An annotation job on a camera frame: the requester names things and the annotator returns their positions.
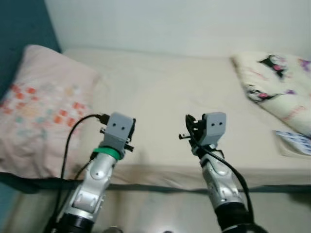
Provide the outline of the blue padded headboard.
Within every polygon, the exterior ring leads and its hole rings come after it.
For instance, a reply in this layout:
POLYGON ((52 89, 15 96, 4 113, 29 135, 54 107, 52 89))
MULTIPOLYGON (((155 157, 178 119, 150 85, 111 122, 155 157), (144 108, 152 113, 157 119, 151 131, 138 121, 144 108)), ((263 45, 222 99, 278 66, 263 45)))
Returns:
POLYGON ((62 51, 44 0, 0 0, 0 99, 13 84, 27 45, 62 51))

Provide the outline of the white book blue letters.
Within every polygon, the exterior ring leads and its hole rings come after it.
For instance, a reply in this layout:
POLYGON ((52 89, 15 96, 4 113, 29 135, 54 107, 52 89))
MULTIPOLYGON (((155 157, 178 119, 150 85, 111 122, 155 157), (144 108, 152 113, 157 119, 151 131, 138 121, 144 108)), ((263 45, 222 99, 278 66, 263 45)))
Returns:
POLYGON ((285 157, 310 158, 311 138, 304 134, 273 131, 277 148, 285 157))

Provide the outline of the pink dotted pillow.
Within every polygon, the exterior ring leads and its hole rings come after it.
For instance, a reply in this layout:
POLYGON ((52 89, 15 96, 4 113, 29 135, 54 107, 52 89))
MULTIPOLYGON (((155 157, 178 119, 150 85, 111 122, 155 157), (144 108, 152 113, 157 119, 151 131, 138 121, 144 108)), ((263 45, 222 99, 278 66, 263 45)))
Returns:
POLYGON ((75 151, 78 120, 92 113, 95 69, 42 45, 27 45, 16 79, 0 100, 0 173, 58 177, 75 151))

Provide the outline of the cream cartoon print quilt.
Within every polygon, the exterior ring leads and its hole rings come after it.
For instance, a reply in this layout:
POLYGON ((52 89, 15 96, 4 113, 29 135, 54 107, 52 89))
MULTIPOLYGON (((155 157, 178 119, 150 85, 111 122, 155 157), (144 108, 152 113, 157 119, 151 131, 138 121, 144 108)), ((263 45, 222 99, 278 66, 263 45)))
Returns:
POLYGON ((258 51, 238 53, 231 60, 249 100, 296 133, 311 135, 311 61, 258 51))

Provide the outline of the cream bed mattress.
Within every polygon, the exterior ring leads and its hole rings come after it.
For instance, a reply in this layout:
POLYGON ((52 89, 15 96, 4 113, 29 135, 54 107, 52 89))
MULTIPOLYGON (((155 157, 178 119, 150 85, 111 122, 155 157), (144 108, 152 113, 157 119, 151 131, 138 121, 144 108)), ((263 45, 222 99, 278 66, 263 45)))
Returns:
POLYGON ((218 148, 250 188, 311 184, 311 161, 278 151, 274 131, 289 127, 247 99, 228 58, 76 48, 64 55, 100 73, 94 112, 137 120, 134 151, 116 165, 113 184, 204 189, 199 160, 178 135, 187 131, 186 115, 200 118, 210 112, 226 114, 218 148))

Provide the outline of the dark bed frame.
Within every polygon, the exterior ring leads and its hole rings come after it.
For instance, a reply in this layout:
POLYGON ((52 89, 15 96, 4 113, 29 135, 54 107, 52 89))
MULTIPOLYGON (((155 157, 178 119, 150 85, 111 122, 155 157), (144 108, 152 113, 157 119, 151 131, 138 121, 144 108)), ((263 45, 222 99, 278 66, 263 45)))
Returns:
MULTIPOLYGON (((60 180, 59 178, 40 178, 29 179, 22 178, 11 173, 0 173, 0 183, 17 189, 23 193, 33 194, 42 189, 58 189, 61 186, 63 189, 69 189, 69 185, 73 182, 60 180)), ((140 185, 140 184, 110 184, 108 190, 114 191, 151 191, 160 193, 197 193, 205 195, 207 190, 201 189, 180 189, 166 188, 162 186, 140 185)), ((311 192, 311 185, 264 185, 256 188, 249 188, 249 192, 255 193, 303 193, 311 192)))

